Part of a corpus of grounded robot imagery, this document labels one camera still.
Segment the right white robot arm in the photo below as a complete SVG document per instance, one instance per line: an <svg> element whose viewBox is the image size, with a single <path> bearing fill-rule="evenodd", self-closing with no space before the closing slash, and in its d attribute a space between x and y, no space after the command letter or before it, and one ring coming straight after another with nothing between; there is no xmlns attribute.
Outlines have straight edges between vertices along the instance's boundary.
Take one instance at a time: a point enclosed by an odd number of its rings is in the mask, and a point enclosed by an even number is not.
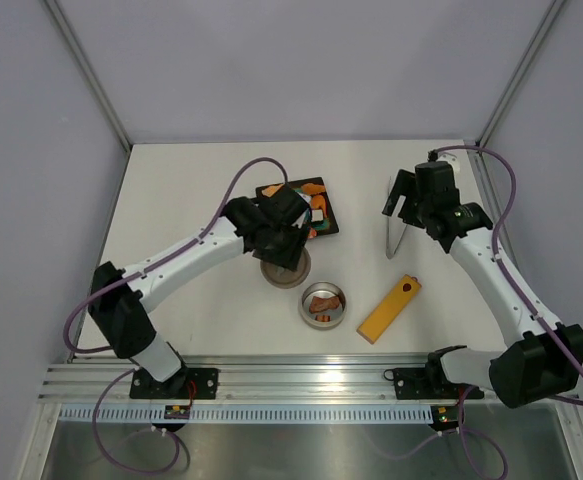
<svg viewBox="0 0 583 480"><path fill-rule="evenodd" d="M464 203L441 149L398 171L383 215L424 230L464 270L503 337L501 352L446 347L429 354L425 384L437 396L459 385L490 390L509 408L556 398L583 379L583 329L564 324L526 283L499 244L500 224Z"/></svg>

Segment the metal serving tongs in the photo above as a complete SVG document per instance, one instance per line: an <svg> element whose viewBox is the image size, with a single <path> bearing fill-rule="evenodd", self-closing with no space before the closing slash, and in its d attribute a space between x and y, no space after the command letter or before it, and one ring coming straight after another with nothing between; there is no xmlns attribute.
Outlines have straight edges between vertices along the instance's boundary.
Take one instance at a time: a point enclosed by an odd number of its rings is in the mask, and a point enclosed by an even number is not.
<svg viewBox="0 0 583 480"><path fill-rule="evenodd" d="M397 199L394 213L390 217L385 217L385 255L388 259L393 259L397 255L407 228L407 225L399 217L404 200L405 197L400 196Z"/></svg>

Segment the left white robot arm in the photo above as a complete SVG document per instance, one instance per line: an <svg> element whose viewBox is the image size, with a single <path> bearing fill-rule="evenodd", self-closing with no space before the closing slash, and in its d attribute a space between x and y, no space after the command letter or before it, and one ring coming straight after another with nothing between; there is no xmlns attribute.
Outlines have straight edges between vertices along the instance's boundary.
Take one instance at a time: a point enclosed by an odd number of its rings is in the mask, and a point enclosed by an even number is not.
<svg viewBox="0 0 583 480"><path fill-rule="evenodd" d="M143 398L191 396L193 375L157 333L150 314L176 290L215 266L244 254L297 270L311 227L308 197L282 184L271 196L223 204L200 232L141 263L118 269L107 262L93 276L88 314L120 359L135 364Z"/></svg>

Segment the round grey tin lid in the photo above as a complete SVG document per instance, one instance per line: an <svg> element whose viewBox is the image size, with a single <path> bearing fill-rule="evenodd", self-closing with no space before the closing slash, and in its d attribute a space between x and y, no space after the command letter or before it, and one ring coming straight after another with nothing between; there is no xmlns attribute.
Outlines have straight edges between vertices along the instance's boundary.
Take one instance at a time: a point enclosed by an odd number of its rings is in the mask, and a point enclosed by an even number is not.
<svg viewBox="0 0 583 480"><path fill-rule="evenodd" d="M311 270L311 257L306 248L301 252L296 270L285 269L272 263L260 262L260 270L264 279L279 289L291 289L302 284Z"/></svg>

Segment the large brown meat piece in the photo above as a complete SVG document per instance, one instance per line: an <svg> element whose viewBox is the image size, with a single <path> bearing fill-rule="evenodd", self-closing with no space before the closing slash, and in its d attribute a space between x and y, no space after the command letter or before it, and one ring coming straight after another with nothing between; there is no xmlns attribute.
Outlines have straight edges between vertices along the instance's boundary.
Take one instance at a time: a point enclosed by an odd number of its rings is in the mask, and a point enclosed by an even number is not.
<svg viewBox="0 0 583 480"><path fill-rule="evenodd" d="M309 305L309 312L317 314L328 310L337 310L341 305L340 297L337 295L323 298L314 296Z"/></svg>

